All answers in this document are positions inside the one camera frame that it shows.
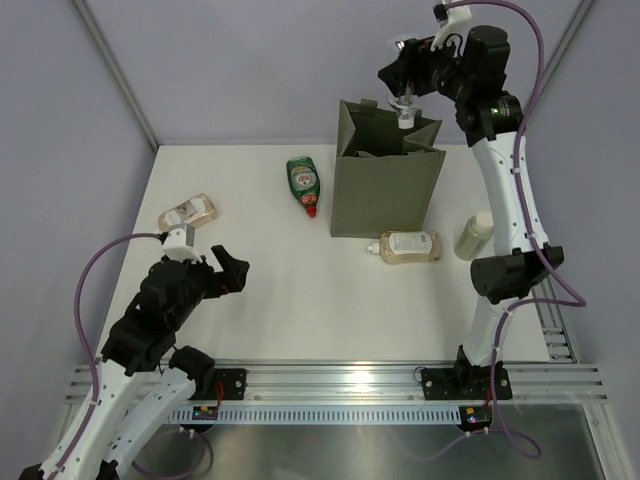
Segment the white table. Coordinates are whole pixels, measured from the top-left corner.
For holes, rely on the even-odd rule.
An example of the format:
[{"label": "white table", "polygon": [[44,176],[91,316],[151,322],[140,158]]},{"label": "white table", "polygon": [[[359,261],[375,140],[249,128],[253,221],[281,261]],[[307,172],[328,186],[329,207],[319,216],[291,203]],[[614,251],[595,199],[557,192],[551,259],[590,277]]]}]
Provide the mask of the white table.
[{"label": "white table", "polygon": [[[251,264],[245,290],[202,302],[178,346],[238,360],[453,360],[477,298],[453,242],[488,200],[470,151],[440,148],[448,153],[425,227],[442,236],[444,257],[394,266],[365,252],[370,240],[329,234],[335,146],[161,147],[135,231],[157,230],[161,212],[204,192],[219,217],[196,230],[197,250],[218,267],[209,248],[222,244]],[[285,163],[299,155],[313,158],[322,182],[315,219],[289,192]],[[129,246],[101,346],[161,253],[153,240]],[[549,360],[535,307],[517,311],[504,358]]]}]

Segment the robotic arm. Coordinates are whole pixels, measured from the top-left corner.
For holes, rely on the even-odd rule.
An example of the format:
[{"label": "robotic arm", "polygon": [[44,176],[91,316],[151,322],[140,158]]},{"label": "robotic arm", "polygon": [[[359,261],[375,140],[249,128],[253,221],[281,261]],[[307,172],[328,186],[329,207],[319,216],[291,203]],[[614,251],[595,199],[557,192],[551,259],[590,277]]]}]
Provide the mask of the robotic arm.
[{"label": "robotic arm", "polygon": [[[125,417],[136,392],[176,343],[176,332],[195,307],[245,286],[247,262],[217,245],[212,251],[223,271],[215,272],[197,255],[193,239],[194,229],[187,225],[173,227],[163,238],[165,256],[151,267],[102,349],[97,401],[90,392],[54,452],[42,465],[27,468],[20,480],[122,478],[177,405],[192,397],[216,399],[215,361],[184,347],[173,354],[155,388]],[[80,441],[74,438],[77,432]],[[67,458],[59,467],[63,455]]]},{"label": "robotic arm", "polygon": [[[520,170],[514,171],[514,142],[523,114],[518,99],[503,90],[510,53],[507,34],[492,26],[474,27],[469,31],[463,54],[457,56],[457,47],[447,45],[446,39],[470,18],[466,10],[461,9],[468,10],[468,7],[449,10],[442,5],[435,7],[436,17],[444,22],[439,34],[405,40],[397,60],[378,72],[395,97],[438,92],[455,103],[456,122],[480,165],[495,219],[495,255],[471,264],[471,280],[479,295],[471,332],[458,350],[453,369],[435,375],[432,383],[439,382],[444,394],[429,397],[432,400],[487,398],[489,365],[499,318],[548,274],[527,233],[516,173],[520,174],[524,186],[534,227],[532,234],[542,246],[543,254],[554,268],[564,260],[562,247],[549,245],[535,207],[524,139],[520,145]],[[505,325],[502,336],[506,335],[507,328]],[[496,378],[505,375],[499,361]],[[510,388],[503,389],[502,394],[511,398]]]}]

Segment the gray wall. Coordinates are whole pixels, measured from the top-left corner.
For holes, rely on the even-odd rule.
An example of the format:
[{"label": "gray wall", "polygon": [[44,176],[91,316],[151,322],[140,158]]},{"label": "gray wall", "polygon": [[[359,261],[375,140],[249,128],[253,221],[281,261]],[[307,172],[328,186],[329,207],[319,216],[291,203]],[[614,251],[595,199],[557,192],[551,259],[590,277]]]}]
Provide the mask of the gray wall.
[{"label": "gray wall", "polygon": [[[162,143],[335,141],[340,98],[386,105],[377,71],[387,41],[434,35],[423,0],[88,0]],[[552,49],[578,0],[516,0]],[[533,34],[517,14],[473,7],[476,24],[509,32],[507,88],[526,98],[536,66]],[[437,95],[425,115],[444,119],[440,141],[462,141],[452,103]]]},{"label": "gray wall", "polygon": [[[529,168],[561,271],[589,301],[565,309],[604,372],[628,451],[640,451],[640,3],[599,2],[528,134]],[[638,457],[633,455],[637,470]]]},{"label": "gray wall", "polygon": [[[63,0],[0,3],[0,476],[42,460],[71,367],[90,256],[131,231],[153,155]],[[124,251],[93,272],[97,340]]]}]

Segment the bottle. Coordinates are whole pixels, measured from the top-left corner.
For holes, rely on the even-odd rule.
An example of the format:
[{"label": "bottle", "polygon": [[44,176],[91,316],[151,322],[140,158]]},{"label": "bottle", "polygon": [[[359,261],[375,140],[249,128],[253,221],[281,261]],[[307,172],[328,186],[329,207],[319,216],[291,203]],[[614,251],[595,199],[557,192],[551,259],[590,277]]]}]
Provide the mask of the bottle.
[{"label": "bottle", "polygon": [[435,232],[387,232],[367,252],[391,264],[436,262],[442,256],[442,242]]},{"label": "bottle", "polygon": [[453,251],[460,260],[473,260],[492,236],[493,216],[491,212],[480,212],[469,219]]},{"label": "bottle", "polygon": [[316,216],[320,197],[320,178],[313,160],[296,157],[287,162],[287,177],[291,193],[311,218]]},{"label": "bottle", "polygon": [[170,227],[179,223],[198,228],[216,218],[217,215],[216,207],[213,206],[209,197],[201,193],[160,215],[158,228],[161,232],[168,232]]}]

